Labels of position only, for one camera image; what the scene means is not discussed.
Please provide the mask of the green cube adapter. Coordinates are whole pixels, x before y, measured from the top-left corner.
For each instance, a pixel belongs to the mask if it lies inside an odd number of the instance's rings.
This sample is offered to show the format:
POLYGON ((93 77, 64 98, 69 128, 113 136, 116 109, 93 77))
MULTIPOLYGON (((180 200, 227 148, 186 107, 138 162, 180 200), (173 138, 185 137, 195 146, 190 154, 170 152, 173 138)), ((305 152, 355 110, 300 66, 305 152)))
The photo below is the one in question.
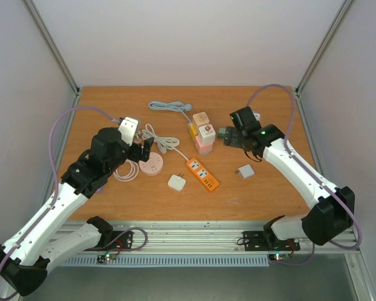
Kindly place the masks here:
POLYGON ((225 135, 226 135, 226 128, 224 128, 224 127, 219 128, 219 130, 218 130, 218 138, 219 139, 224 139, 225 135))

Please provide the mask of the white cube socket adapter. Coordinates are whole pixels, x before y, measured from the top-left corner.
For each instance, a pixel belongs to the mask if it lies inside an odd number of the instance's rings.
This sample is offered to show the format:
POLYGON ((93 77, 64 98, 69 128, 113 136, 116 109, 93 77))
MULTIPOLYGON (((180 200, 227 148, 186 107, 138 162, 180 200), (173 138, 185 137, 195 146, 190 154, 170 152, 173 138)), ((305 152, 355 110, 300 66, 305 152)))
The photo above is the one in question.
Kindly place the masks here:
POLYGON ((202 125, 198 128, 199 140, 203 145, 215 142, 216 132, 212 124, 202 125))

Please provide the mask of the pink cube adapter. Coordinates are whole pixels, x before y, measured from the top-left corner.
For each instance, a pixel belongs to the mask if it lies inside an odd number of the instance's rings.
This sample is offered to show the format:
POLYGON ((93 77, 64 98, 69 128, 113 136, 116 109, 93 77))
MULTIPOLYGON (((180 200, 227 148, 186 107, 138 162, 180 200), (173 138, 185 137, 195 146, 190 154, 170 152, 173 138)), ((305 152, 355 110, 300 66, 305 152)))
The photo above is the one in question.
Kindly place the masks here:
POLYGON ((206 154, 210 153, 213 149, 213 144, 212 143, 209 143, 209 144, 203 144, 199 138, 199 136, 196 136, 195 137, 195 147, 198 151, 198 153, 201 155, 201 156, 205 156, 206 154))

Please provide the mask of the grey cube adapter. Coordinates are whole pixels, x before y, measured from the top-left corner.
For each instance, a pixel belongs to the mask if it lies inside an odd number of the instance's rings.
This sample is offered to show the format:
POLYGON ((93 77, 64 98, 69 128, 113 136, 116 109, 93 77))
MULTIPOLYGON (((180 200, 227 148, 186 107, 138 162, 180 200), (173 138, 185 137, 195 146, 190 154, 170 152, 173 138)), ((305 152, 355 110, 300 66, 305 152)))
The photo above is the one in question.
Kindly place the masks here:
POLYGON ((255 175, 255 172, 250 164, 239 167, 235 173, 238 174, 242 179, 248 179, 255 175))

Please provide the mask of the tan cube adapter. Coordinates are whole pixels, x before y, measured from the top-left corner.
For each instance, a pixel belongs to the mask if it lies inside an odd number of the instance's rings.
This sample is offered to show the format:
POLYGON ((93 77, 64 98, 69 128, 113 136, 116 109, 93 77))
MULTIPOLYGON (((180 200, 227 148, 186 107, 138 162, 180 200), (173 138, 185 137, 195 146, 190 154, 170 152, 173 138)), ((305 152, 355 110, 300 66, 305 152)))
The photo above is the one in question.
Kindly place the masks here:
POLYGON ((208 125, 210 120, 205 112, 199 112, 192 116, 193 125, 198 129, 203 125, 208 125))

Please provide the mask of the yellow cube socket adapter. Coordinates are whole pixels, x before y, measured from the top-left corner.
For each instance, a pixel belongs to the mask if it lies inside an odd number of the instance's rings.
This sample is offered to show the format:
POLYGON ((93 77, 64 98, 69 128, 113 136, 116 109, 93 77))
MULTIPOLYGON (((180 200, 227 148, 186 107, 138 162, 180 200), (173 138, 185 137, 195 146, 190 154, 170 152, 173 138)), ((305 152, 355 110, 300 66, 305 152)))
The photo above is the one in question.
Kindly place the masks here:
POLYGON ((195 139, 198 135, 198 132, 197 132, 197 130, 196 130, 196 128, 195 128, 195 126, 193 125, 192 122, 188 124, 188 130, 189 130, 189 133, 190 133, 192 140, 195 141, 195 139))

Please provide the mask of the white plug adapter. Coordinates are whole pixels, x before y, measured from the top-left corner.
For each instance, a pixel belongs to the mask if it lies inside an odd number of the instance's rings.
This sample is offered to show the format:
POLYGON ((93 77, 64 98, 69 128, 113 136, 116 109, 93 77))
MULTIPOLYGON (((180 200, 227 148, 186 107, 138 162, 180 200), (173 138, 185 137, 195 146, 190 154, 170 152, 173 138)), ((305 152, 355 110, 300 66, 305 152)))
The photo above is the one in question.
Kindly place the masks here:
POLYGON ((168 180, 168 186, 175 191, 182 191, 186 185, 186 180, 180 175, 173 174, 168 180))

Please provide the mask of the blue power strip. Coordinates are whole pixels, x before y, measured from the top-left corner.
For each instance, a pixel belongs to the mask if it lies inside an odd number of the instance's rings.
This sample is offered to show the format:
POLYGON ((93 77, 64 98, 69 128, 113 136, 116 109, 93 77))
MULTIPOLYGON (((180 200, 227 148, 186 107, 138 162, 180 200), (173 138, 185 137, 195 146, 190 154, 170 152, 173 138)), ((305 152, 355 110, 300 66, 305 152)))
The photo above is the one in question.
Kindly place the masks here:
POLYGON ((174 102, 160 102, 160 101, 152 101, 148 103, 148 107, 151 110, 157 111, 171 111, 171 112, 179 112, 184 115, 189 123, 192 123, 191 119, 187 115, 187 112, 191 112, 193 107, 190 103, 183 103, 181 101, 174 101, 174 102))

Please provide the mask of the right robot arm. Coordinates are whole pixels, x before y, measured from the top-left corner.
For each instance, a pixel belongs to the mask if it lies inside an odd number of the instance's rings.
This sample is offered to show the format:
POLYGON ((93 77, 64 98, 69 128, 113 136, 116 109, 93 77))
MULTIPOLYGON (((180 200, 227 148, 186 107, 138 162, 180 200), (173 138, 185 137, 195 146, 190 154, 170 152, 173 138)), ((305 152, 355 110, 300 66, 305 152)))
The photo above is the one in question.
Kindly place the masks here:
POLYGON ((293 148, 275 125, 261 126, 250 107, 230 114, 223 143, 243 149, 248 158, 256 157, 273 165, 298 191, 309 208, 304 216, 278 216, 263 226, 265 244, 279 248, 286 240, 307 237, 323 246, 352 227, 355 194, 347 186, 339 188, 324 178, 293 148))

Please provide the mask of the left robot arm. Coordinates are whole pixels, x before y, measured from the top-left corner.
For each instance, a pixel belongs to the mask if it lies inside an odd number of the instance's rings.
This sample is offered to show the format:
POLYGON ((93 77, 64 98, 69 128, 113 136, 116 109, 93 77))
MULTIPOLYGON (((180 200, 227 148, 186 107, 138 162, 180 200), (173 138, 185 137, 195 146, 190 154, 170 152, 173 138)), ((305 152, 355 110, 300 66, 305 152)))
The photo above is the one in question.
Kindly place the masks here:
POLYGON ((58 265, 82 251, 109 251, 111 247, 129 249, 130 230, 115 235, 113 227, 94 216, 78 230, 54 242, 52 236, 68 217, 84 205, 119 166, 127 160, 149 159, 153 139, 134 142, 134 133, 123 134, 116 128, 100 129, 85 150, 56 181, 54 193, 38 212, 10 239, 0 245, 0 279, 16 294, 33 293, 58 265))

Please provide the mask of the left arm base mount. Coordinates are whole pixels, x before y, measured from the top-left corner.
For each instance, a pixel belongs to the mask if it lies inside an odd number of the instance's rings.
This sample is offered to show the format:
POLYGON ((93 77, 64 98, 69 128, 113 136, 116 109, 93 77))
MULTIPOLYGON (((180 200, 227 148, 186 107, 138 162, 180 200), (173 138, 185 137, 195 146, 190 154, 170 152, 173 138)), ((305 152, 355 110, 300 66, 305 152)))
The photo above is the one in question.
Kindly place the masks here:
POLYGON ((110 244, 105 247, 105 250, 130 250, 133 244, 133 231, 127 231, 125 234, 121 235, 121 231, 113 231, 110 237, 110 244))

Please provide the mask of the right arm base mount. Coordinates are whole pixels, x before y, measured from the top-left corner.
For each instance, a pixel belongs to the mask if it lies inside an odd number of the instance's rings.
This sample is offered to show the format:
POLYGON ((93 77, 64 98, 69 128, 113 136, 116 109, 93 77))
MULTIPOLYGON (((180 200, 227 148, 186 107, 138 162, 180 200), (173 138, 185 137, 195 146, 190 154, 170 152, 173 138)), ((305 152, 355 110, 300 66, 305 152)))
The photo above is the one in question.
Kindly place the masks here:
POLYGON ((245 251, 299 251, 300 244, 295 239, 278 240, 274 235, 263 231, 244 231, 236 244, 243 246, 245 251))

